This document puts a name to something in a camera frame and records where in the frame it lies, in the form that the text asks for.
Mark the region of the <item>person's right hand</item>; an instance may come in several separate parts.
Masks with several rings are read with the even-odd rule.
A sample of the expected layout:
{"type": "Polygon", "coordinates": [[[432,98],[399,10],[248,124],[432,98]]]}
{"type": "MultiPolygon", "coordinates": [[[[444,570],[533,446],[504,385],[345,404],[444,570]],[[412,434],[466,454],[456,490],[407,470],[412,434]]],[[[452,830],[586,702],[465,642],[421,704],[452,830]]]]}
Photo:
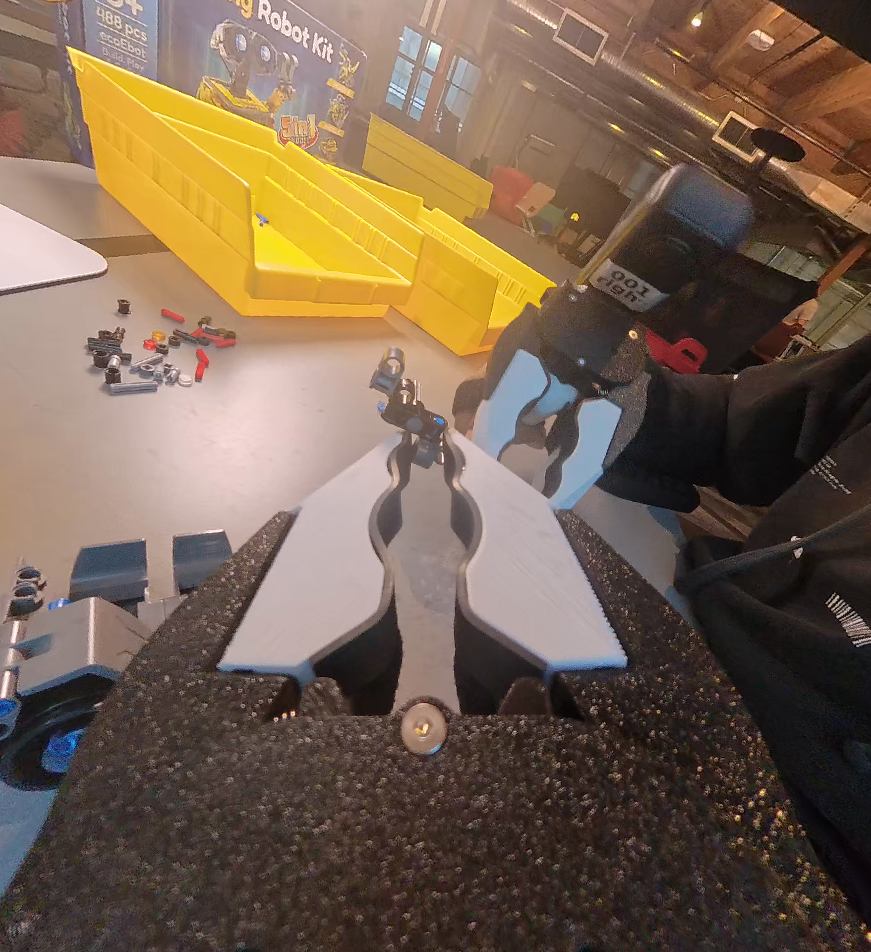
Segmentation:
{"type": "Polygon", "coordinates": [[[486,386],[485,374],[471,376],[462,381],[453,396],[453,428],[466,438],[473,435],[475,418],[486,386]]]}

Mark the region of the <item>grey toy cab assembly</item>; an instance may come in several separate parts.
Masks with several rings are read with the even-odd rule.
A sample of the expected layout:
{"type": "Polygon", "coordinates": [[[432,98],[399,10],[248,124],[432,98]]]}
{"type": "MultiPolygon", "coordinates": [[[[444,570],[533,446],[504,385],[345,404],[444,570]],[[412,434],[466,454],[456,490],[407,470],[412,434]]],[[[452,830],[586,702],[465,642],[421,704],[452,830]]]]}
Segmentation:
{"type": "Polygon", "coordinates": [[[174,592],[149,592],[144,539],[87,545],[69,591],[53,599],[39,568],[20,561],[0,622],[0,781],[58,787],[107,695],[133,657],[231,556],[224,530],[172,539],[174,592]]]}

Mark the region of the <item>stack of yellow bins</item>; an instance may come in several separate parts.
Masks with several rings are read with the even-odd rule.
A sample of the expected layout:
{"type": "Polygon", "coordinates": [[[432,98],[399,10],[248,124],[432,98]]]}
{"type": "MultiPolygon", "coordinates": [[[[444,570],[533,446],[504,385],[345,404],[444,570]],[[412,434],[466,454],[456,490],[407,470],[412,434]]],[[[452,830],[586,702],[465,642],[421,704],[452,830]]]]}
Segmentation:
{"type": "Polygon", "coordinates": [[[492,184],[398,126],[370,115],[362,169],[380,182],[417,195],[426,208],[458,221],[489,210],[492,184]]]}

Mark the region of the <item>pile of small toy pieces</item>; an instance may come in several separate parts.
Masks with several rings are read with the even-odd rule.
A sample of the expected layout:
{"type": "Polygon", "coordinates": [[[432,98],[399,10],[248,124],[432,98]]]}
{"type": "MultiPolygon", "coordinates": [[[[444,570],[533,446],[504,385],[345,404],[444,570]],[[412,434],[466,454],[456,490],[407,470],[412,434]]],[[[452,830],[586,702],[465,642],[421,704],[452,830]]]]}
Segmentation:
{"type": "Polygon", "coordinates": [[[156,314],[158,325],[140,340],[123,324],[85,339],[84,351],[104,392],[125,396],[199,385],[215,362],[213,352],[237,346],[237,331],[211,316],[191,320],[167,307],[156,314]]]}

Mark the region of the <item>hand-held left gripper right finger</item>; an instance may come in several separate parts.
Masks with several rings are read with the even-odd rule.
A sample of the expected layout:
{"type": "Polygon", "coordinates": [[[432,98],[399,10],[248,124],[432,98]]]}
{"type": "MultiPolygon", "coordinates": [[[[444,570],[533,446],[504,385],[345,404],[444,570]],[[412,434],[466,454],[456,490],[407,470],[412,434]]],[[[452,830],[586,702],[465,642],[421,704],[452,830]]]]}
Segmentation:
{"type": "Polygon", "coordinates": [[[456,572],[454,678],[462,713],[497,713],[513,687],[624,670],[628,656],[547,500],[457,433],[445,440],[456,572]]]}

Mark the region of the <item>red chair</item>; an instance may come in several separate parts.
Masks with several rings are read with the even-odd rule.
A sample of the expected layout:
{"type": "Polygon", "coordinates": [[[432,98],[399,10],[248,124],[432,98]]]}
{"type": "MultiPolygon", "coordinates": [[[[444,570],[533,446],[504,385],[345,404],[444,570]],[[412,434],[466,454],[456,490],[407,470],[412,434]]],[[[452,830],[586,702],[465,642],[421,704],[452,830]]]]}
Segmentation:
{"type": "Polygon", "coordinates": [[[492,185],[489,210],[513,224],[521,224],[522,212],[517,207],[535,184],[534,180],[512,167],[495,165],[489,182],[492,185]]]}

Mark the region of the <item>black connector with blue pin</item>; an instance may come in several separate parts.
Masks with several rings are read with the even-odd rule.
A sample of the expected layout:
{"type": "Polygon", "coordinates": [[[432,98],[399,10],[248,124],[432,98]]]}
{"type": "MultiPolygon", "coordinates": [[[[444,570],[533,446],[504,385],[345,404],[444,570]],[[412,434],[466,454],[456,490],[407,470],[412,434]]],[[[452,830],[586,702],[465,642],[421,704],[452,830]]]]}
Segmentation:
{"type": "Polygon", "coordinates": [[[429,411],[421,400],[417,381],[404,377],[380,411],[382,419],[427,446],[440,449],[448,428],[446,418],[429,411]]]}

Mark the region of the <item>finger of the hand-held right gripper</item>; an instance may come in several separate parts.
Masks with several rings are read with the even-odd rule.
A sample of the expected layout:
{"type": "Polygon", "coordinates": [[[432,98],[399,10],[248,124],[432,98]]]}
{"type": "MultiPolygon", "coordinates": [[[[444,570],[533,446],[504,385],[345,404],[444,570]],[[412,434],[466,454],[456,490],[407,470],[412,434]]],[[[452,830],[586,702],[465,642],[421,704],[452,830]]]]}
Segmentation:
{"type": "Polygon", "coordinates": [[[500,460],[515,442],[520,427],[537,426],[553,416],[548,406],[551,383],[536,355],[522,349],[495,349],[487,365],[472,442],[490,458],[500,460]]]}
{"type": "Polygon", "coordinates": [[[546,440],[551,509],[572,509],[601,477],[621,416],[621,408],[607,399],[577,401],[556,413],[546,440]]]}

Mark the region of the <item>black rectangular panel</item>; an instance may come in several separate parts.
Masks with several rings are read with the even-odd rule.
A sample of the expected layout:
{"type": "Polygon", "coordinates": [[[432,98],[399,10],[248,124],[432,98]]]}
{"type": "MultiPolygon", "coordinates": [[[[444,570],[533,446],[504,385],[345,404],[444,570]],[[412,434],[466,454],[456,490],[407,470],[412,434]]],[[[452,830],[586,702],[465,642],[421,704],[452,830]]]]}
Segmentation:
{"type": "Polygon", "coordinates": [[[631,198],[608,178],[570,167],[551,200],[563,212],[556,236],[558,253],[579,267],[587,264],[623,218],[631,198]]]}

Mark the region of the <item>white ceiling air vent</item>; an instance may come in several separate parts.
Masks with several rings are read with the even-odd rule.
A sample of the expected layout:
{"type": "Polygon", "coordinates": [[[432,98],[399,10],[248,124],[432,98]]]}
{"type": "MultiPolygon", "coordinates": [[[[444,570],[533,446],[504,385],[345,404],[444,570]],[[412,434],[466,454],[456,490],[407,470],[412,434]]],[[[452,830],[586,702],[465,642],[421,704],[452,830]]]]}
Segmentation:
{"type": "Polygon", "coordinates": [[[578,13],[565,8],[553,31],[552,41],[588,65],[597,65],[609,39],[602,29],[578,13]]]}
{"type": "Polygon", "coordinates": [[[730,111],[711,137],[712,144],[737,159],[749,164],[762,156],[752,139],[758,125],[739,113],[730,111]]]}

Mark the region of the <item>black partition panel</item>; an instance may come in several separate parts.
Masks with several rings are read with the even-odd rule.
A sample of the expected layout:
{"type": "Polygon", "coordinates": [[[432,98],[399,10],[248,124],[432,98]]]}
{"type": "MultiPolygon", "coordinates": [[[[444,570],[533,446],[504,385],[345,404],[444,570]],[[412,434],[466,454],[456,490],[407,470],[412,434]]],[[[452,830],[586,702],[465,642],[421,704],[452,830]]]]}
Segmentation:
{"type": "Polygon", "coordinates": [[[707,350],[699,373],[717,374],[818,291],[817,281],[733,254],[671,294],[641,324],[670,343],[699,341],[707,350]]]}

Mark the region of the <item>beige folding chair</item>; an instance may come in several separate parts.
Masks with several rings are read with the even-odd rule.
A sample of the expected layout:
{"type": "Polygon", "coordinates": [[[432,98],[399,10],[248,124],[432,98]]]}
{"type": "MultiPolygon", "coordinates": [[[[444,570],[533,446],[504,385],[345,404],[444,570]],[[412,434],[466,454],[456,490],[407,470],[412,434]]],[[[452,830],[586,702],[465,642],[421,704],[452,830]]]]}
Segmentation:
{"type": "Polygon", "coordinates": [[[555,190],[543,182],[534,182],[526,193],[515,204],[520,215],[522,228],[531,237],[536,235],[534,219],[538,213],[548,206],[555,190]]]}

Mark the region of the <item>person's black hoodie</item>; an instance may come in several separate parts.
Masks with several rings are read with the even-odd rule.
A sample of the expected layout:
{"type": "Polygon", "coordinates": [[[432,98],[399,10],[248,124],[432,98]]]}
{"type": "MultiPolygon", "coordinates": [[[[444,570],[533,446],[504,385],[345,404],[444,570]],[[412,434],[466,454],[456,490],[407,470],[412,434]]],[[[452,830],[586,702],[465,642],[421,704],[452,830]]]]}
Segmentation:
{"type": "Polygon", "coordinates": [[[871,334],[807,359],[807,468],[739,554],[691,543],[690,598],[871,927],[871,334]]]}

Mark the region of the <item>black round stand lamp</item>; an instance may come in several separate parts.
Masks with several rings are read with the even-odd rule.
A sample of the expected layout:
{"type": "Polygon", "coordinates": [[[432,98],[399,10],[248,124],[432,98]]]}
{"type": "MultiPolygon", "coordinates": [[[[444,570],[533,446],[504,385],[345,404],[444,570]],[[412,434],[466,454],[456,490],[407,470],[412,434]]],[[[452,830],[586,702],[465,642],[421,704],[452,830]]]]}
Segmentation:
{"type": "Polygon", "coordinates": [[[754,128],[751,131],[751,144],[757,158],[744,183],[744,190],[747,193],[751,193],[771,160],[777,159],[780,162],[798,164],[806,157],[806,151],[799,142],[770,128],[754,128]]]}

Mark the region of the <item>white book stand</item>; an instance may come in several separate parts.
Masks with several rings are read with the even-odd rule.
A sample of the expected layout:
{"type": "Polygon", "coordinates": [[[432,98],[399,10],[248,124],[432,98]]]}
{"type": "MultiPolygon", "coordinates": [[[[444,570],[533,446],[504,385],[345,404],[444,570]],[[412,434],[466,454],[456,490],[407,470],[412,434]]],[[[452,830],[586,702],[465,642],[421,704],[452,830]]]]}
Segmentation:
{"type": "Polygon", "coordinates": [[[96,251],[0,204],[0,296],[97,278],[96,251]]]}

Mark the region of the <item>grey desk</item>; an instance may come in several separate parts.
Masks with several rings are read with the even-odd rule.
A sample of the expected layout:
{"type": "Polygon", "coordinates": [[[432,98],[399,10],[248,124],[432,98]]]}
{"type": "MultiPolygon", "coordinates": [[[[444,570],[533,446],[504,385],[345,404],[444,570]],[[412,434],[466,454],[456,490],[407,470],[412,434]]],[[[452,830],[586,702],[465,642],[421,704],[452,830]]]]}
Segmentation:
{"type": "MultiPolygon", "coordinates": [[[[80,165],[0,158],[0,203],[107,258],[93,280],[0,296],[0,620],[20,560],[66,595],[86,544],[146,540],[173,592],[173,536],[225,530],[234,549],[392,430],[368,380],[405,351],[427,407],[447,412],[481,358],[460,359],[394,310],[385,319],[243,319],[80,165]],[[134,359],[167,307],[236,331],[201,383],[111,396],[87,336],[121,325],[134,359]]],[[[0,781],[0,896],[55,794],[0,781]]]]}

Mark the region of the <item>small black blue-pin assembly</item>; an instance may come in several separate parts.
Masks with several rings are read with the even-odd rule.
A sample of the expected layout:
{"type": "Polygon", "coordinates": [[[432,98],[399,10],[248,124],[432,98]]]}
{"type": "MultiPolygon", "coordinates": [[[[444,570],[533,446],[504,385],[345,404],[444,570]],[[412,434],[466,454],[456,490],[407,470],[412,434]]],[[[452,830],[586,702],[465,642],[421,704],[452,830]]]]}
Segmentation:
{"type": "Polygon", "coordinates": [[[370,377],[370,389],[391,397],[402,386],[404,373],[404,351],[389,347],[370,377]]]}

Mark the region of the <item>wide yellow bin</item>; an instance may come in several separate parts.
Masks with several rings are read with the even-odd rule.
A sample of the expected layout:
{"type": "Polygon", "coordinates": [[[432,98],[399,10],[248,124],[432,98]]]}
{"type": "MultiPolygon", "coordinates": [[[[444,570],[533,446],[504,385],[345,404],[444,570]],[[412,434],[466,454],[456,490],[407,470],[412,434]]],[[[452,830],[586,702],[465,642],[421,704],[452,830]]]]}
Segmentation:
{"type": "Polygon", "coordinates": [[[404,216],[272,130],[68,54],[99,184],[238,314],[377,317],[405,303],[424,234],[404,216]]]}
{"type": "Polygon", "coordinates": [[[420,196],[369,177],[337,173],[402,214],[424,238],[409,297],[396,309],[460,356],[490,351],[527,304],[555,282],[420,196]]]}

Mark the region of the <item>colourful toy box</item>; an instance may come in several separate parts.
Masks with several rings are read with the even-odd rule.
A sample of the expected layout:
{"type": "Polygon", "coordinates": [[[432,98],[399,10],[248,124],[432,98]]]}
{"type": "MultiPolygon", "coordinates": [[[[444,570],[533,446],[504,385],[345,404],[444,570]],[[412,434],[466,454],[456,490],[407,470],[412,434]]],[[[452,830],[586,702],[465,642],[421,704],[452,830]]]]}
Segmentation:
{"type": "Polygon", "coordinates": [[[364,52],[301,6],[278,1],[51,2],[63,50],[263,125],[335,164],[364,52]]]}

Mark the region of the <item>paned window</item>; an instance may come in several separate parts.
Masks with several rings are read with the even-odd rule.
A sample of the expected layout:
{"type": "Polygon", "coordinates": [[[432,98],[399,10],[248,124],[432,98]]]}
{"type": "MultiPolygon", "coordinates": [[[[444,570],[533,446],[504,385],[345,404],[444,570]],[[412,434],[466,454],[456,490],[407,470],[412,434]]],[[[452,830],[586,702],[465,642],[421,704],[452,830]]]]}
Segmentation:
{"type": "Polygon", "coordinates": [[[466,57],[467,50],[452,56],[445,74],[444,87],[436,90],[436,74],[443,58],[443,47],[410,26],[402,30],[394,59],[389,87],[383,104],[390,111],[407,117],[409,123],[422,121],[432,106],[434,129],[450,126],[452,117],[462,128],[481,81],[481,69],[466,57]]]}

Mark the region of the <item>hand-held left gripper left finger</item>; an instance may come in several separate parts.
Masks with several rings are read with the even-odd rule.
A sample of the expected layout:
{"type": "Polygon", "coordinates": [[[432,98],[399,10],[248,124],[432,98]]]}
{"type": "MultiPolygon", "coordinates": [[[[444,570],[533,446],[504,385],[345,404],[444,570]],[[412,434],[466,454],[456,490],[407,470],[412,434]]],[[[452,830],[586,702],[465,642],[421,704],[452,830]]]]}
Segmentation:
{"type": "Polygon", "coordinates": [[[388,715],[403,658],[388,548],[402,526],[407,436],[396,434],[315,490],[217,664],[299,688],[334,681],[357,715],[388,715]]]}

